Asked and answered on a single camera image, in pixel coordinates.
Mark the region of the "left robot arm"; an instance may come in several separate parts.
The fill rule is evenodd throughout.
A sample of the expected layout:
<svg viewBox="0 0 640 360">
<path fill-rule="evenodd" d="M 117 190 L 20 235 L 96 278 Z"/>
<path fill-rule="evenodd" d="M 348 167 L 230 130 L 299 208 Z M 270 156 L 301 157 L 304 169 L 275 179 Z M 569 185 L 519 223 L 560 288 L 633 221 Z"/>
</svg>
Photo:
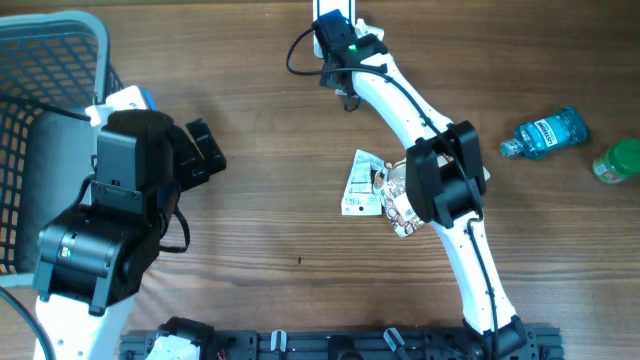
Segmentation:
<svg viewBox="0 0 640 360">
<path fill-rule="evenodd" d="M 208 124 L 180 128 L 155 110 L 111 113 L 93 171 L 39 234 L 37 359 L 109 359 L 170 221 L 186 220 L 182 193 L 226 167 Z"/>
</svg>

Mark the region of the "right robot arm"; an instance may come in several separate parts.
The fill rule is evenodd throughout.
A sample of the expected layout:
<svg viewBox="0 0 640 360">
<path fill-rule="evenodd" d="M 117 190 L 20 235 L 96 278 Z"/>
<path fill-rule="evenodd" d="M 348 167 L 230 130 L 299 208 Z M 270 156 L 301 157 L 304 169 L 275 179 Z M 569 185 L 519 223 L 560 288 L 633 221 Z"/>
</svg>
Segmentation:
<svg viewBox="0 0 640 360">
<path fill-rule="evenodd" d="M 378 36 L 357 29 L 340 10 L 311 25 L 326 87 L 369 103 L 406 149 L 405 194 L 414 213 L 438 234 L 456 277 L 470 353 L 503 359 L 526 344 L 485 229 L 485 169 L 476 129 L 435 110 L 405 79 Z"/>
</svg>

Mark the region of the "blue mouthwash bottle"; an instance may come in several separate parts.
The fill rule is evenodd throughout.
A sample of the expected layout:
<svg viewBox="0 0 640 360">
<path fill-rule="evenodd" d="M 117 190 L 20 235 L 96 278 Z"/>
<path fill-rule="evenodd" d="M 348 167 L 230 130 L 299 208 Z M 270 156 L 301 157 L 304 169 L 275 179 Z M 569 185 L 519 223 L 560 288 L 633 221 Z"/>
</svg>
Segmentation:
<svg viewBox="0 0 640 360">
<path fill-rule="evenodd" d="M 566 106 L 554 114 L 518 125 L 513 138 L 501 143 L 504 157 L 522 155 L 535 160 L 569 145 L 587 140 L 589 130 L 577 111 Z"/>
</svg>

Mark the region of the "green lid jar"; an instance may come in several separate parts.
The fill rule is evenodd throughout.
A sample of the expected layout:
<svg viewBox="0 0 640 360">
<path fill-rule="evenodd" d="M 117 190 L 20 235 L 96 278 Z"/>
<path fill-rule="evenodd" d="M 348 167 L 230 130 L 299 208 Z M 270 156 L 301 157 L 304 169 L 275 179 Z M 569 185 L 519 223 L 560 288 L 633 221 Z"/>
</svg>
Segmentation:
<svg viewBox="0 0 640 360">
<path fill-rule="evenodd" d="M 624 182 L 639 174 L 639 140 L 627 138 L 593 161 L 596 177 L 607 184 Z"/>
</svg>

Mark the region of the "clear bag with printed card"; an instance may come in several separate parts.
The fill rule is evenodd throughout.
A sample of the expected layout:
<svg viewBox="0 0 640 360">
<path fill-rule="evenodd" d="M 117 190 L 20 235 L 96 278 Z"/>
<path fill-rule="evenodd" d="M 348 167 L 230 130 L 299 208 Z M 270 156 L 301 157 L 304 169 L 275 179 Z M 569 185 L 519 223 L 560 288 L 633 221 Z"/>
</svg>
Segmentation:
<svg viewBox="0 0 640 360">
<path fill-rule="evenodd" d="M 382 214 L 379 191 L 375 190 L 376 176 L 384 173 L 384 161 L 358 149 L 341 200 L 342 216 L 378 216 Z"/>
</svg>

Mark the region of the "white box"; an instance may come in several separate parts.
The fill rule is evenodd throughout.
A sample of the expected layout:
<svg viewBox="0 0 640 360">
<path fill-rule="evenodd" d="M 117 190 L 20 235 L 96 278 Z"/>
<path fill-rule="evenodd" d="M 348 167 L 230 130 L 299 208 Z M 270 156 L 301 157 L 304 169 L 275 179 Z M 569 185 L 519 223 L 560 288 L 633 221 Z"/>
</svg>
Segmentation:
<svg viewBox="0 0 640 360">
<path fill-rule="evenodd" d="M 425 222 L 415 213 L 406 193 L 407 159 L 385 163 L 373 177 L 372 190 L 381 202 L 383 214 L 400 237 L 407 237 Z"/>
</svg>

